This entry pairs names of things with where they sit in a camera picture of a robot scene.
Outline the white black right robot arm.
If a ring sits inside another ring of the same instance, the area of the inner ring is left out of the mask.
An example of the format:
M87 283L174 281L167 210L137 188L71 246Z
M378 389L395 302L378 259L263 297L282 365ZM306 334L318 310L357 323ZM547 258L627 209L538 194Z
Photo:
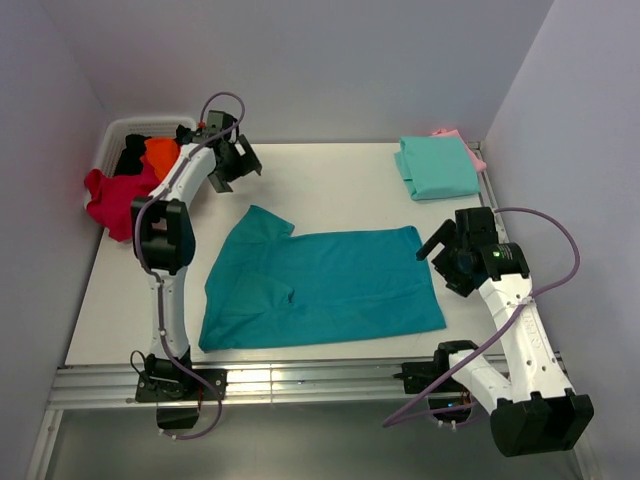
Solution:
M494 443L506 457L568 451L594 416L551 348L521 247L501 241L489 207L456 211L417 252L461 297L478 292L496 326L482 345L442 342L434 352L425 398L440 387L466 389L489 414Z

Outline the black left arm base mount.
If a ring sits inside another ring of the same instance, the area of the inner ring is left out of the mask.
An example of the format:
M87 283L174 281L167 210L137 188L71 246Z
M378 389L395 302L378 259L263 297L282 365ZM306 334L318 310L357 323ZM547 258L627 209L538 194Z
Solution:
M227 386L227 371L224 369L199 369L196 373L213 387L214 393L190 376L186 385L140 377L135 402L156 405L159 428L178 432L189 430L199 420L203 403L223 399Z

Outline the teal t shirt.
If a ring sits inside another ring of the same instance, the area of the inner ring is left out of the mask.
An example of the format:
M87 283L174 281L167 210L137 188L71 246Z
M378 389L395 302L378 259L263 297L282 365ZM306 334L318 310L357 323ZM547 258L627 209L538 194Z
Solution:
M227 236L204 291L205 352L365 341L442 330L417 229L297 235L251 206Z

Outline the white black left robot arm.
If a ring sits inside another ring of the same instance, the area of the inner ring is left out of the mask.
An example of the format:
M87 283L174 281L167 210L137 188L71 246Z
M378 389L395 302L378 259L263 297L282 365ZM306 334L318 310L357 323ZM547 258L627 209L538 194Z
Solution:
M141 383L172 399L187 397L198 382L184 320L186 273L196 250L189 207L203 182L228 193L233 181L262 170L240 133L240 120L226 112L209 111L195 130L179 138L177 159L159 186L131 204L134 253L154 301L152 341Z

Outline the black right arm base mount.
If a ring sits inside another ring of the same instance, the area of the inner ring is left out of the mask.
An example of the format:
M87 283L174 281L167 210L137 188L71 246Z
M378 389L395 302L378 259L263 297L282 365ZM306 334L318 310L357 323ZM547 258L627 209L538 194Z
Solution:
M445 367L437 366L435 361L404 362L393 378L402 382L406 395L417 395L445 370ZM464 424L473 415L473 408L470 407L472 403L470 392L452 378L438 386L426 402L430 410L448 409L448 412L428 415L428 418L437 426L453 427Z

